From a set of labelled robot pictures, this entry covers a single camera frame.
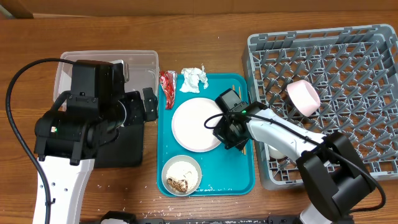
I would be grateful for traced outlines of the red foil wrapper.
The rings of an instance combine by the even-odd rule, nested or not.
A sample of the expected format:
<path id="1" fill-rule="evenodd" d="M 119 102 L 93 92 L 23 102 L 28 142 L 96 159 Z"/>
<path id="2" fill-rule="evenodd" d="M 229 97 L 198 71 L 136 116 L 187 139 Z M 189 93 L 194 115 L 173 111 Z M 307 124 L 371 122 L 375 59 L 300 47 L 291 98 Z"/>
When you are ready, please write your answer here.
<path id="1" fill-rule="evenodd" d="M 171 110 L 175 103 L 177 72 L 173 70 L 160 71 L 159 83 L 166 98 L 165 109 Z"/>

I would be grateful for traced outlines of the large pink plate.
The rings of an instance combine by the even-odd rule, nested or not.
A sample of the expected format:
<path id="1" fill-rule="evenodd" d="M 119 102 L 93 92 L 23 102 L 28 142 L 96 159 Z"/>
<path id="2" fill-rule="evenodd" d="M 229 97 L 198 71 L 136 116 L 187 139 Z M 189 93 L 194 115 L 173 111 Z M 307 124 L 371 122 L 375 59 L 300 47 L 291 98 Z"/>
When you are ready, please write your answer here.
<path id="1" fill-rule="evenodd" d="M 192 98 L 182 103 L 172 116 L 172 133 L 175 140 L 192 152 L 208 152 L 221 144 L 212 129 L 204 126 L 213 115 L 220 114 L 217 104 L 208 98 Z"/>

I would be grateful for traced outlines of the white cup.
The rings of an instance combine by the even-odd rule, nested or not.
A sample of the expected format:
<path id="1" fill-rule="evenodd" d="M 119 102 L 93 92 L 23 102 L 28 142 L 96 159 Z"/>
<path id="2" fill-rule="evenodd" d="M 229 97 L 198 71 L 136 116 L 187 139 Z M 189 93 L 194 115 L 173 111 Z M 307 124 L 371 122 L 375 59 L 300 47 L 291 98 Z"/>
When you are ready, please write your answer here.
<path id="1" fill-rule="evenodd" d="M 269 151 L 269 156 L 274 158 L 274 159 L 283 159 L 286 158 L 286 155 L 278 151 L 276 148 L 272 147 L 271 145 L 268 145 L 268 151 Z"/>

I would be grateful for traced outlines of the small pink bowl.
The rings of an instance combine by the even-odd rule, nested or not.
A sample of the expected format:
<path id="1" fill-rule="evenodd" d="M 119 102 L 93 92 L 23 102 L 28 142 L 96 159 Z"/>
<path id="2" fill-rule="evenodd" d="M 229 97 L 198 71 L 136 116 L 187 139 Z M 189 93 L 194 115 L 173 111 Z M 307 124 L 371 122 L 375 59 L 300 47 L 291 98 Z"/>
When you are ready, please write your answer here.
<path id="1" fill-rule="evenodd" d="M 320 97 L 312 84 L 306 80 L 299 80 L 287 85 L 287 93 L 298 111 L 309 117 L 320 107 Z"/>

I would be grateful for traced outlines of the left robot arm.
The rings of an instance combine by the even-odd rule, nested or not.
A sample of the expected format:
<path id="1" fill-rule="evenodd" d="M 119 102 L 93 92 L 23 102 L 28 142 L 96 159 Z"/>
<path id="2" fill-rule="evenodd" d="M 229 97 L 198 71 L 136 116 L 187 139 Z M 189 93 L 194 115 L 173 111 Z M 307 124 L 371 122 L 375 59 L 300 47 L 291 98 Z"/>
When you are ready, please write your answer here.
<path id="1" fill-rule="evenodd" d="M 46 180 L 37 195 L 50 190 L 51 211 L 36 201 L 34 223 L 78 223 L 86 185 L 95 168 L 139 166 L 143 160 L 144 123 L 157 119 L 151 88 L 63 92 L 35 125 L 35 149 Z"/>

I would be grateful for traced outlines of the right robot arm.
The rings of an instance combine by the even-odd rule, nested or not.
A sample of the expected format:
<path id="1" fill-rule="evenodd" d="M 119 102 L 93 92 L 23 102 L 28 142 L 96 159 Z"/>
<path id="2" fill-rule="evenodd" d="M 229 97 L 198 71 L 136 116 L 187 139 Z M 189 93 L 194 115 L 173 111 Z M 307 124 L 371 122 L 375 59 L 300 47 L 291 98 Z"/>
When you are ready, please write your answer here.
<path id="1" fill-rule="evenodd" d="M 313 133 L 290 123 L 255 102 L 224 103 L 213 134 L 227 149 L 242 149 L 252 139 L 280 151 L 297 166 L 311 204 L 295 218 L 295 223 L 347 222 L 355 206 L 380 189 L 369 174 L 350 140 L 335 131 Z"/>

